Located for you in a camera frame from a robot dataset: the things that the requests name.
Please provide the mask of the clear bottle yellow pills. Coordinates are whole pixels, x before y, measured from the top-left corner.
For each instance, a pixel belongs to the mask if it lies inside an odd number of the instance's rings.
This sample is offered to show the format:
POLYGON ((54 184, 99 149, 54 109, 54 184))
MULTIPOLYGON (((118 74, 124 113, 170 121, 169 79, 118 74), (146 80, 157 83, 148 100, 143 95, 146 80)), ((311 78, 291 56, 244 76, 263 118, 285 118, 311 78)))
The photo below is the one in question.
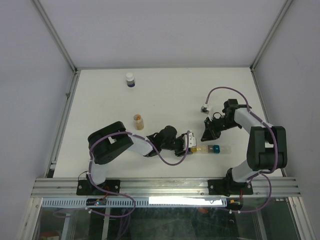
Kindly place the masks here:
POLYGON ((134 126, 135 126, 135 129, 140 131, 140 130, 143 130, 144 129, 144 121, 143 121, 143 118, 141 117, 141 120, 140 121, 134 121, 134 126))

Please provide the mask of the clear bottle cap orange label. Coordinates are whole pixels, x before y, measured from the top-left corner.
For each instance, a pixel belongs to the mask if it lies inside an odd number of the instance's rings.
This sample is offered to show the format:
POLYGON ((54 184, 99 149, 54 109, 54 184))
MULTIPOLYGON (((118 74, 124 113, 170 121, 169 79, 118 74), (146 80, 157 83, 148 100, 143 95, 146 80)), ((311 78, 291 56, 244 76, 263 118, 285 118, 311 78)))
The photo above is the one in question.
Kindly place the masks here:
POLYGON ((133 119, 134 119, 135 121, 140 121, 140 120, 142 119, 142 117, 141 117, 141 115, 136 114, 136 115, 133 117, 133 119))

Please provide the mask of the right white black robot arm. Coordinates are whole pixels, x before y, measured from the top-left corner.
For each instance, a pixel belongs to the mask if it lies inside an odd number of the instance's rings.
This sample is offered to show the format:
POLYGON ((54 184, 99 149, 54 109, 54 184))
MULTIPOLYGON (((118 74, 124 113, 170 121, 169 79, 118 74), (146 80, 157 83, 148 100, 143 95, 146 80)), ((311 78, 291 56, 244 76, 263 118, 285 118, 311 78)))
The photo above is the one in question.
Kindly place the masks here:
POLYGON ((222 179, 208 180, 210 195, 252 195, 251 181, 261 174, 270 174, 288 163, 286 130, 261 120, 251 108, 228 99, 219 117, 204 120, 202 142, 220 138, 223 131, 238 127, 249 134, 246 159, 229 168, 222 179))

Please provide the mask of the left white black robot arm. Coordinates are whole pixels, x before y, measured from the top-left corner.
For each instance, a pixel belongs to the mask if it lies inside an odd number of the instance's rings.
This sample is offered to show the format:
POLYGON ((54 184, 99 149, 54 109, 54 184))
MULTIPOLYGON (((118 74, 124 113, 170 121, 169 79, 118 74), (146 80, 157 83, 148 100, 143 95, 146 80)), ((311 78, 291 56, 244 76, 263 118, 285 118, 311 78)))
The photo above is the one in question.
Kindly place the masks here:
POLYGON ((166 126, 159 132, 146 137, 126 130, 121 121, 112 123, 90 134, 87 138, 90 162, 86 178, 87 188, 93 194, 100 194, 105 188, 107 164, 115 160, 125 151, 131 151, 143 157, 158 156, 169 166, 179 165, 191 149, 197 146, 197 140, 192 131, 187 131, 177 137, 173 126, 166 126), (169 163, 160 155, 162 150, 173 151, 175 156, 182 157, 177 163, 169 163))

